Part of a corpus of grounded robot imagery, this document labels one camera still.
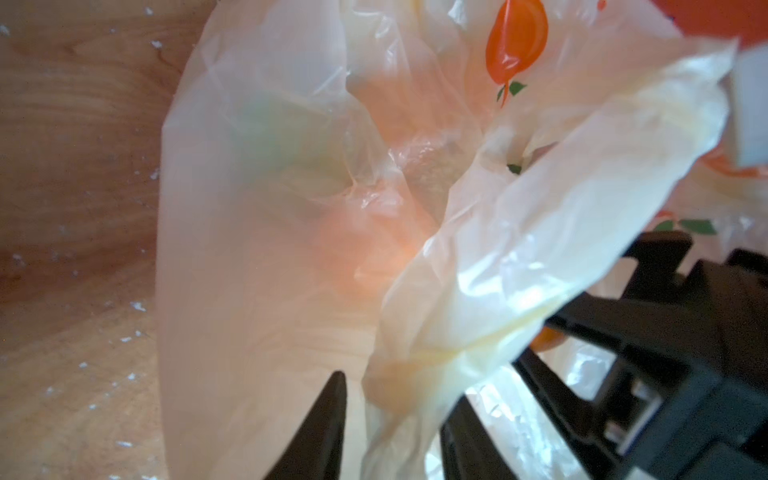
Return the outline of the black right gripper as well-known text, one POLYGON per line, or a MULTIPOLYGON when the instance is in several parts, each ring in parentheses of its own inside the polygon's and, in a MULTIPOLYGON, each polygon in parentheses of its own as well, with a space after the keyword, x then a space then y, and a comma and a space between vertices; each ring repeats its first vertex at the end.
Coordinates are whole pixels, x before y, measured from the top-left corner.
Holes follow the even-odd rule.
POLYGON ((640 236, 619 299, 583 293, 545 321, 615 354, 595 402, 529 348, 512 363, 592 479, 767 475, 767 262, 737 249, 681 274, 691 246, 640 236))

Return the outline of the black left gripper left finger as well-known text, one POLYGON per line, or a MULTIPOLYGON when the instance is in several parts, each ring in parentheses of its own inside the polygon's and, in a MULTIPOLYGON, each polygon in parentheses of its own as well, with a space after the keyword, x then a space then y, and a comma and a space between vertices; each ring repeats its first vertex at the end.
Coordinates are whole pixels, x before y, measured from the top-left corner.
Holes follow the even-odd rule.
POLYGON ((339 479, 346 409, 346 376, 335 371, 265 479, 339 479))

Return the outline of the orange printed plastic bag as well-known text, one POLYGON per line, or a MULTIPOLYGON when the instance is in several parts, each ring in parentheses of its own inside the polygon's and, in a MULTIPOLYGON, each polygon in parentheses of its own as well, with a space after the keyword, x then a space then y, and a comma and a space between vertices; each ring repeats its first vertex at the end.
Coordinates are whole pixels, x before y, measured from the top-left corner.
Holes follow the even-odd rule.
POLYGON ((162 128, 159 378, 174 479, 261 479, 332 373, 345 479, 424 479, 461 394, 568 477, 509 361, 665 222, 767 248, 722 152, 767 5, 221 1, 162 128))

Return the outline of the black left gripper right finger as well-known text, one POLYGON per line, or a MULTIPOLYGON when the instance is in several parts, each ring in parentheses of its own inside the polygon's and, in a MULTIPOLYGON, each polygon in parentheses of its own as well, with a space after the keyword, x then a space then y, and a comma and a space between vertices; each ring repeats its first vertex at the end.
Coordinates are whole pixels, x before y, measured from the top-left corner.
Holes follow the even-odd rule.
POLYGON ((440 430, 446 480, 517 480, 491 437, 462 396, 440 430))

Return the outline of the orange fruit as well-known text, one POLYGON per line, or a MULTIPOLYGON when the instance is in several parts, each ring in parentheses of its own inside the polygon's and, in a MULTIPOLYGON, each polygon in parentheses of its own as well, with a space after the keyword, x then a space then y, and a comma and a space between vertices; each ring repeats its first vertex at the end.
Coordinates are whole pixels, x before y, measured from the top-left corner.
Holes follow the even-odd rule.
POLYGON ((530 343, 529 348, 536 353, 542 353, 562 345, 567 339, 564 333, 544 327, 530 343))

